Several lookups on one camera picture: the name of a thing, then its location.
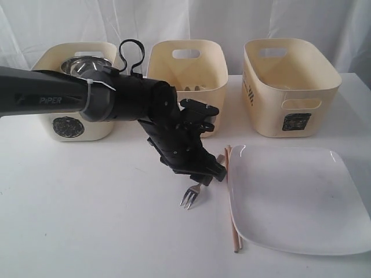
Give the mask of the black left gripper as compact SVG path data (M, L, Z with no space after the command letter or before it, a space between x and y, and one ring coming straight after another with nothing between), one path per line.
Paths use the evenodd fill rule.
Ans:
M140 119L139 124L148 135L147 141L160 155L160 162L176 174L209 186L211 176L222 182L226 168L216 161L202 145L200 127L205 123L191 123L183 119L181 112L175 117Z

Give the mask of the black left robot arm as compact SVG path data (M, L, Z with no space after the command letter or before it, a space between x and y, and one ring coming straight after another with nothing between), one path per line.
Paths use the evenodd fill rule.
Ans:
M186 98L165 81L104 67L80 78L51 70L1 68L1 115L77 112L88 122L138 121L163 164L196 182L222 181L225 167L202 145L219 109Z

